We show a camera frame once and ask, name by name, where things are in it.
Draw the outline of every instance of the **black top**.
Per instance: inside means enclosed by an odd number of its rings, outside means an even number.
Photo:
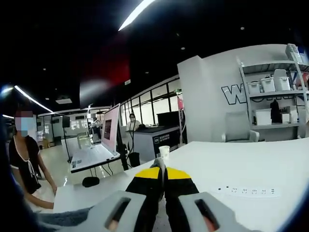
[[[20,175],[23,179],[24,185],[27,192],[33,194],[37,189],[41,187],[38,179],[35,175],[35,169],[33,167],[39,166],[39,148],[37,142],[27,136],[25,138],[29,159],[24,160],[17,152],[14,138],[10,141],[9,145],[9,155],[10,155],[10,165],[12,168],[19,169]]]

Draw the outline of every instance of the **gray gripper pad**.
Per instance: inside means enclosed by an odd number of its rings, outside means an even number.
[[[65,227],[60,232],[110,232],[107,227],[123,202],[128,205],[123,212],[116,232],[133,232],[140,209],[146,196],[117,191],[89,210],[87,219],[74,227]]]
[[[188,219],[190,232],[209,232],[206,223],[199,211],[196,202],[202,200],[206,205],[206,210],[210,210],[219,225],[216,232],[260,232],[251,231],[240,225],[235,218],[235,212],[225,206],[209,193],[202,192],[179,197],[184,212]]]

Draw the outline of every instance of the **white container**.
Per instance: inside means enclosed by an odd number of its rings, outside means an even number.
[[[248,90],[249,90],[249,94],[260,93],[260,83],[259,82],[248,83]]]
[[[271,109],[255,110],[256,124],[258,126],[271,125]]]
[[[291,90],[289,78],[287,76],[275,77],[276,91],[289,91]]]
[[[169,157],[169,146],[160,146],[160,157],[168,158]]]
[[[290,123],[290,114],[282,114],[282,123]]]
[[[288,113],[290,115],[290,122],[297,123],[298,113],[295,105],[287,106]]]
[[[276,91],[273,77],[261,79],[261,84],[265,93]]]
[[[286,76],[286,70],[285,69],[276,69],[273,77],[276,78],[276,77],[281,77],[281,76]]]

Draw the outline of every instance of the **power strip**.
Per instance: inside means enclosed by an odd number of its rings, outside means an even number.
[[[247,198],[273,198],[280,197],[280,190],[278,188],[247,188],[247,187],[215,187],[212,192],[222,193],[235,197]]]

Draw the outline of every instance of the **storage box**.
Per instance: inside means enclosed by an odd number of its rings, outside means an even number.
[[[271,109],[255,110],[256,124],[261,125],[271,125]]]
[[[292,106],[287,106],[287,111],[290,115],[290,122],[291,123],[296,123],[298,119],[298,113],[297,113],[297,108],[295,105]]]
[[[290,122],[290,114],[282,114],[282,123]]]
[[[249,89],[249,94],[260,93],[260,83],[259,82],[248,83],[248,89]]]
[[[261,79],[261,84],[263,86],[264,92],[275,92],[275,84],[274,84],[274,78],[268,77]]]
[[[275,77],[276,91],[289,91],[291,90],[289,78],[287,76]]]

